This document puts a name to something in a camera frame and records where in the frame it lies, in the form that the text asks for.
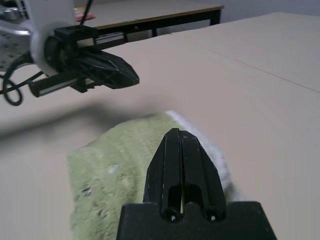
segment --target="black wire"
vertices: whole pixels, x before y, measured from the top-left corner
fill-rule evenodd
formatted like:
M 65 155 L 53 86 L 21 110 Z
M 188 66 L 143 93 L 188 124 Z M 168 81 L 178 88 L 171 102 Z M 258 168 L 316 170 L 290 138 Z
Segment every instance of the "black wire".
M 14 90 L 17 90 L 17 89 L 19 89 L 19 88 L 27 85 L 28 82 L 37 79 L 38 77 L 40 77 L 40 76 L 43 75 L 43 74 L 44 74 L 44 73 L 43 73 L 42 71 L 39 71 L 39 72 L 36 73 L 35 75 L 29 77 L 27 80 L 25 80 L 25 81 L 23 81 L 23 82 L 21 82 L 21 83 L 19 83 L 19 84 L 15 84 L 12 80 L 9 79 L 9 84 L 10 84 L 12 87 L 7 88 L 7 89 L 6 89 L 6 92 L 7 92 L 7 93 L 10 93 L 10 92 L 12 92 L 12 91 L 14 91 Z M 2 94 L 4 94 L 4 91 L 3 91 L 3 90 L 0 90 L 0 95 L 2 95 Z
M 4 96 L 4 99 L 11 105 L 13 106 L 19 106 L 22 104 L 24 97 L 21 93 L 21 91 L 16 87 L 16 84 L 10 80 L 12 74 L 14 73 L 14 71 L 20 66 L 23 65 L 25 63 L 33 63 L 33 59 L 31 57 L 30 51 L 27 51 L 26 53 L 22 54 L 21 56 L 19 56 L 16 60 L 14 60 L 9 68 L 7 69 L 6 73 L 4 74 L 4 76 L 1 76 L 1 78 L 3 79 L 2 81 L 2 94 Z M 9 96 L 9 89 L 8 89 L 8 85 L 11 85 L 12 88 L 15 88 L 16 92 L 18 93 L 19 97 L 17 101 L 13 101 L 10 96 Z
M 84 11 L 84 14 L 83 14 L 83 17 L 81 19 L 81 22 L 80 22 L 80 25 L 83 25 L 87 19 L 87 15 L 89 13 L 89 10 L 91 8 L 91 5 L 93 3 L 94 0 L 88 0 L 87 4 L 86 4 L 86 7 L 85 7 L 85 11 Z

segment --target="table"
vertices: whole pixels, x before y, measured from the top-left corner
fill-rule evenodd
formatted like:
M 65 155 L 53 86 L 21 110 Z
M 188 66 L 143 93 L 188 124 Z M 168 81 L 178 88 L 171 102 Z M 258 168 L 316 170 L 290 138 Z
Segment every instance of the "table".
M 210 20 L 210 25 L 220 23 L 222 4 L 200 3 L 188 0 L 126 0 L 91 7 L 95 18 L 86 25 L 100 30 L 100 34 L 114 32 L 127 34 L 169 26 Z
M 267 19 L 276 20 L 274 27 L 290 26 L 298 19 L 299 24 L 285 34 L 304 31 L 304 37 L 291 44 L 285 41 L 284 53 L 291 47 L 295 49 L 294 44 L 317 44 L 318 38 L 308 36 L 316 33 L 319 17 L 282 14 L 281 18 L 271 15 Z M 266 19 L 251 18 L 249 23 L 266 26 Z M 71 240 L 69 216 L 73 201 L 68 152 L 90 143 L 118 123 L 167 110 L 184 116 L 223 150 L 233 182 L 248 200 L 262 203 L 278 239 L 317 239 L 317 86 L 309 89 L 302 86 L 303 82 L 296 84 L 293 76 L 288 81 L 283 75 L 288 71 L 279 76 L 272 72 L 271 63 L 252 66 L 245 54 L 259 46 L 254 42 L 259 32 L 254 38 L 255 31 L 247 29 L 252 48 L 248 51 L 245 46 L 247 50 L 237 52 L 236 59 L 229 57 L 228 46 L 215 51 L 213 41 L 204 34 L 220 32 L 224 25 L 229 29 L 229 24 L 203 28 L 198 39 L 195 34 L 188 39 L 168 34 L 109 48 L 108 52 L 124 58 L 140 76 L 140 84 L 133 87 L 111 90 L 100 86 L 84 94 L 65 88 L 42 98 L 24 89 L 25 101 L 20 107 L 0 100 L 0 109 L 5 113 L 0 115 L 2 239 Z M 304 79 L 304 83 L 311 83 L 318 69 L 309 64 L 316 54 L 307 54 L 308 48 L 292 49 L 294 54 L 304 53 L 299 67 L 311 71 Z M 254 63 L 262 64 L 268 57 L 261 54 L 260 62 Z M 297 62 L 289 55 L 285 63 L 287 69 L 293 69 Z M 34 66 L 25 66 L 13 80 L 18 83 L 37 71 Z

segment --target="orange object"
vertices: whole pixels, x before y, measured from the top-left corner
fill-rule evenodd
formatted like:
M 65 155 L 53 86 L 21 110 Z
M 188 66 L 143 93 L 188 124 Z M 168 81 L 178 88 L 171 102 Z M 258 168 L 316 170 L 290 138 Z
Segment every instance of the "orange object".
M 85 14 L 85 10 L 86 10 L 85 7 L 77 7 L 74 9 L 74 13 L 75 13 L 75 17 L 76 17 L 77 22 L 81 22 L 81 19 L 83 18 L 84 14 Z M 90 20 L 90 19 L 93 19 L 94 17 L 95 17 L 94 13 L 89 11 L 85 20 Z

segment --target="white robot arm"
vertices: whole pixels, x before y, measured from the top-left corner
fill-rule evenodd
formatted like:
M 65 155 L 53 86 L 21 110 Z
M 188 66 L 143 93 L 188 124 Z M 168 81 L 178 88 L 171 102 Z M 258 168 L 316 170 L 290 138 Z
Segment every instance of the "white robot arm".
M 24 85 L 41 97 L 65 87 L 84 93 L 94 86 L 119 89 L 139 83 L 122 58 L 88 44 L 99 36 L 97 29 L 83 25 L 92 2 L 77 24 L 72 0 L 0 0 L 0 71 L 6 71 L 0 75 L 0 94 L 9 104 L 22 103 L 19 87 Z M 15 85 L 10 77 L 25 64 L 36 64 L 41 72 Z M 48 77 L 34 81 L 43 73 Z M 10 99 L 11 91 L 18 92 L 18 101 Z

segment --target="green towel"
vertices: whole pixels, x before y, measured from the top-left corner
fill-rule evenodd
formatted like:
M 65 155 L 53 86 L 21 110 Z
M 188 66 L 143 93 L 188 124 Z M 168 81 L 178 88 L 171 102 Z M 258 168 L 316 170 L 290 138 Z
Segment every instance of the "green towel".
M 230 185 L 221 151 L 175 112 L 131 120 L 68 156 L 74 240 L 115 240 L 123 204 L 143 200 L 147 168 L 172 128 L 196 135 L 216 165 L 224 190 Z

